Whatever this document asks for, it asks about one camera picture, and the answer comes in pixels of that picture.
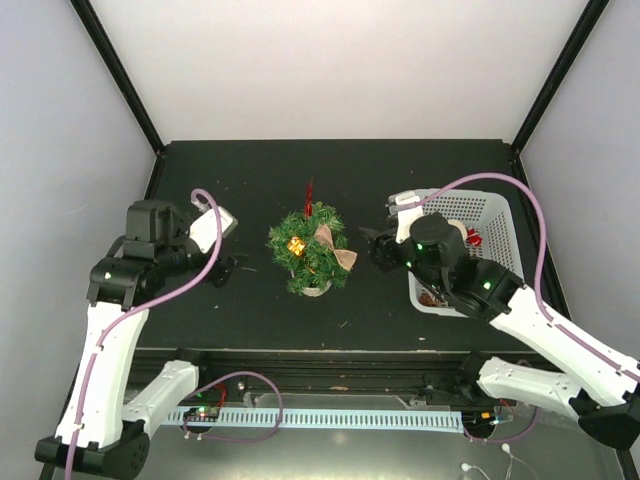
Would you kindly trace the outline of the burlap fabric ornament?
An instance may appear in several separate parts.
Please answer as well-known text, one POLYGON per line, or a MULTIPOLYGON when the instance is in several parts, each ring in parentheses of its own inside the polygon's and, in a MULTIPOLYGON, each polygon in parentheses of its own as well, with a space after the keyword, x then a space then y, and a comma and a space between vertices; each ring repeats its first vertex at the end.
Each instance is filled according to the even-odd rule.
POLYGON ((331 229, 328 225, 320 225, 315 233, 314 239, 320 244, 327 247, 334 255, 338 265, 345 271, 350 272, 357 260, 357 253, 345 248, 337 248, 334 244, 331 229))

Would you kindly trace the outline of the gold gift box ornament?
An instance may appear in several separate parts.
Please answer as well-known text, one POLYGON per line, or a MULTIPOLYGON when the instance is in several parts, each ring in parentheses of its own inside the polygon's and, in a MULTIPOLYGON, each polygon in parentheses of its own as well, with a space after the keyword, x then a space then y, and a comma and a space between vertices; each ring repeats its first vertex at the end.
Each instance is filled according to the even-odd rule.
POLYGON ((302 256, 306 247, 307 243, 297 236, 293 236, 287 243, 287 250, 296 257, 302 256))

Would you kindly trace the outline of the small green christmas tree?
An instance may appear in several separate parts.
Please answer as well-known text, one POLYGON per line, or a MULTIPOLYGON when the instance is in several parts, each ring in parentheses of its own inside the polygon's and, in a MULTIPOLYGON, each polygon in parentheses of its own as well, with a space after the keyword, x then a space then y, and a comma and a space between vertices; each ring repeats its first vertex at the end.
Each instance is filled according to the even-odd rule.
POLYGON ((304 210, 291 212, 269 229, 267 247, 274 264, 289 273, 287 290, 293 294, 317 297, 332 287, 343 288, 351 273, 343 270, 331 251, 314 239, 316 229, 322 224, 331 229, 337 248, 348 249, 341 217, 334 207, 322 202, 313 203, 313 215, 309 219, 304 210), (307 243, 300 257, 287 250, 287 243, 293 236, 307 243))

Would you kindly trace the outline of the red star ornament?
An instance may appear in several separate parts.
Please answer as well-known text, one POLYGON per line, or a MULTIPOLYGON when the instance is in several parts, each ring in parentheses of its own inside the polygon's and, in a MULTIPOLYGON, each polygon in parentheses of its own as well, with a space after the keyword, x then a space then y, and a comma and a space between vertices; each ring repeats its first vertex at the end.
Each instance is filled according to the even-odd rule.
POLYGON ((307 219, 313 215, 313 185, 314 179, 311 178, 306 187, 306 199, 304 205, 304 215, 307 219))

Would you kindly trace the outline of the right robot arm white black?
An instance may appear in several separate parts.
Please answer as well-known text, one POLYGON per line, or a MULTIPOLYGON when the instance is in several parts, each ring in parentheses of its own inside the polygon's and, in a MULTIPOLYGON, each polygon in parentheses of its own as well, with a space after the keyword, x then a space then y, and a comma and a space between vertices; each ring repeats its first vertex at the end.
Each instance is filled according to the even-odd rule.
POLYGON ((575 421, 616 450, 639 438, 639 362, 597 340, 544 303, 524 280, 493 260, 472 256, 462 231, 440 213, 394 229, 365 228, 372 260, 384 271, 406 268, 458 313, 524 343, 556 372, 474 354, 454 379, 457 396, 512 399, 575 421))

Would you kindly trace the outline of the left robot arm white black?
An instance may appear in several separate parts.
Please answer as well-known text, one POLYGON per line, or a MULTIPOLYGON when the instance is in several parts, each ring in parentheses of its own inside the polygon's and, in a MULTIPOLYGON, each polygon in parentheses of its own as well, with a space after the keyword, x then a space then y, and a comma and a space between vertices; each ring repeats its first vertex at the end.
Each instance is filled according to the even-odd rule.
POLYGON ((110 479, 134 479, 150 440, 187 395, 207 397, 215 376, 206 354, 179 350, 132 400, 124 399, 140 333, 152 307, 201 281, 223 286, 238 263, 219 255, 236 227, 222 207, 192 199, 192 219, 167 201, 127 210, 126 230, 91 269, 87 332, 66 410, 53 435, 39 440, 36 461, 110 479))

